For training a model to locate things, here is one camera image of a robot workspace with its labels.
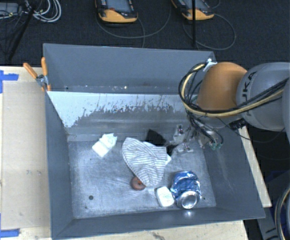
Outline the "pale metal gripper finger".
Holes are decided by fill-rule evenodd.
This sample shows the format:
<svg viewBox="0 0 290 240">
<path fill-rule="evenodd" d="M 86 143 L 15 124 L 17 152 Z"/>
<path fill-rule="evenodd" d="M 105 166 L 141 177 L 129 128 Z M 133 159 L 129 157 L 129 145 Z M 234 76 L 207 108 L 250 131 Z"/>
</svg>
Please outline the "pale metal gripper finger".
<svg viewBox="0 0 290 240">
<path fill-rule="evenodd" d="M 182 124 L 178 124 L 173 134 L 173 143 L 181 144 L 187 140 L 187 136 L 188 130 L 186 128 L 183 128 Z"/>
<path fill-rule="evenodd" d="M 176 147 L 177 153 L 192 153 L 194 150 L 188 143 L 181 143 Z"/>
</svg>

